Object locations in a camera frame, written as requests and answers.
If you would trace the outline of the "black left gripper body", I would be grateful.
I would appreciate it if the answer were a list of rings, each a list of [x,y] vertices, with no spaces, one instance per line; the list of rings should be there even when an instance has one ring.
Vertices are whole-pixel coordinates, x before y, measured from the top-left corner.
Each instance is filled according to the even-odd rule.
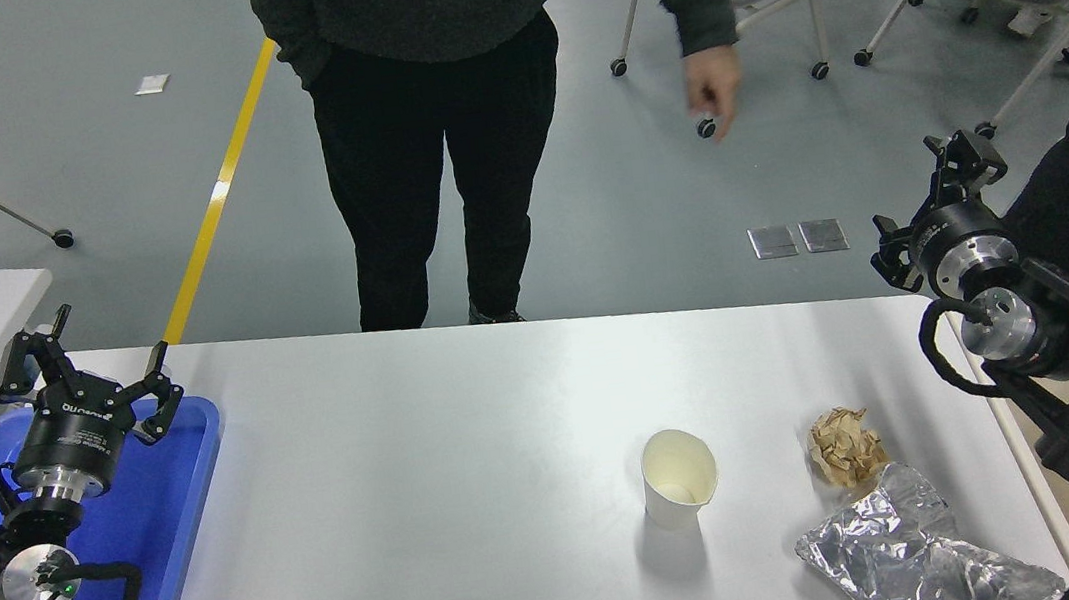
[[[38,474],[56,466],[84,472],[95,480],[113,478],[135,424],[131,405],[115,403],[121,388],[100,376],[81,380],[81,396],[62,383],[40,389],[33,421],[12,468],[14,482],[35,486]]]

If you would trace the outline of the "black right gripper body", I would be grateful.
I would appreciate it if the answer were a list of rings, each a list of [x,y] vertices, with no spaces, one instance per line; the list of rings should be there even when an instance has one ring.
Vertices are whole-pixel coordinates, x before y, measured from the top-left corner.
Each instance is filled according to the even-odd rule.
[[[933,292],[1009,282],[1003,221],[966,201],[914,224],[909,252]]]

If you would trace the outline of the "person's left hand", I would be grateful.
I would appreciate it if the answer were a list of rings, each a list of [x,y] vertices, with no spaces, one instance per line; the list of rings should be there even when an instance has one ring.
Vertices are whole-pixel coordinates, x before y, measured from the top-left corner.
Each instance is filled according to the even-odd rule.
[[[682,59],[690,116],[710,118],[716,124],[712,140],[722,142],[737,112],[742,67],[735,45],[702,48]]]

